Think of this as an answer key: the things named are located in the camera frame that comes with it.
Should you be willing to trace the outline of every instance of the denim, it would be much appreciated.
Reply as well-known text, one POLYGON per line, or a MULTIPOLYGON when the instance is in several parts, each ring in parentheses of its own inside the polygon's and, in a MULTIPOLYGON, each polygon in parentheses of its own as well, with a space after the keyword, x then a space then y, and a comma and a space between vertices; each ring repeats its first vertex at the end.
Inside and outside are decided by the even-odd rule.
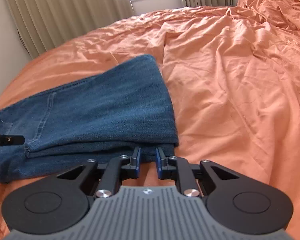
POLYGON ((155 59, 142 55, 92 77, 68 83, 0 111, 0 133, 23 135, 24 145, 0 147, 0 182, 47 175, 87 159, 106 163, 142 147, 174 154, 173 107, 155 59))

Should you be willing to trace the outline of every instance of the silver bolt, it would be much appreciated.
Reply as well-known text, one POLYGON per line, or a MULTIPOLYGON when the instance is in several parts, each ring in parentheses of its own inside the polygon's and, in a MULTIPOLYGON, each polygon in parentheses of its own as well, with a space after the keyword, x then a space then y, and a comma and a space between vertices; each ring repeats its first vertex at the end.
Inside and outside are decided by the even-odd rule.
POLYGON ((146 189, 143 190, 143 193, 147 194, 147 195, 151 194, 152 192, 153 192, 153 190, 151 190, 149 188, 146 188, 146 189))
POLYGON ((101 198, 110 197, 111 195, 112 195, 111 191, 106 189, 100 189, 96 192, 96 196, 101 198))
POLYGON ((187 197, 197 197, 200 195, 199 190, 194 189, 194 188, 190 188, 190 189, 186 189, 183 192, 183 195, 187 196, 187 197))

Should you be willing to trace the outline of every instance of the wrinkled sheet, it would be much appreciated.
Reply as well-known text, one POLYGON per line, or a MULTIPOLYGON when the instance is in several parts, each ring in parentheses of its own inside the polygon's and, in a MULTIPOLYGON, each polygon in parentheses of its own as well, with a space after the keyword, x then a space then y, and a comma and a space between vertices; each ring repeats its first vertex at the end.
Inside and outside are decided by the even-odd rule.
MULTIPOLYGON (((169 89, 180 146, 284 191, 288 233, 300 239, 300 0, 239 0, 236 7, 164 10, 98 29, 30 62, 0 109, 67 82, 153 55, 169 89)), ((0 184, 0 205, 31 180, 0 184)), ((162 185, 154 163, 130 185, 162 185)), ((8 233, 0 213, 0 239, 8 233)))

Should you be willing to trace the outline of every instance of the black circular pad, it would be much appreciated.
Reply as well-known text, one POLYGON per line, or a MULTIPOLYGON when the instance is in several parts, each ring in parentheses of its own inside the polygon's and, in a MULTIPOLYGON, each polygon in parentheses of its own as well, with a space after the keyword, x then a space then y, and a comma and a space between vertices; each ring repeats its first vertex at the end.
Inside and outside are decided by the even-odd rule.
POLYGON ((270 207, 270 200, 258 192, 243 192, 233 199, 234 206, 248 214, 259 214, 270 207))
POLYGON ((78 185, 53 176, 13 191, 2 203, 9 229, 34 235, 63 231, 78 223, 88 209, 78 185))
POLYGON ((26 198, 25 207, 32 213, 45 214, 55 211, 61 203, 61 197, 53 192, 38 192, 26 198))

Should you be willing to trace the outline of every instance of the gray gripper base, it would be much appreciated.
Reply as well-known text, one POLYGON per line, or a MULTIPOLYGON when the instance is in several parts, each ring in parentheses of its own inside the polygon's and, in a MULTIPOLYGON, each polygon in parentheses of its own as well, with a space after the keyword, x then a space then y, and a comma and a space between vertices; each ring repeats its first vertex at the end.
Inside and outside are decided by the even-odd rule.
POLYGON ((236 233, 217 223, 198 197, 175 186, 124 187, 98 198, 78 224, 51 235, 13 230, 5 240, 292 240, 284 231, 260 236, 236 233))

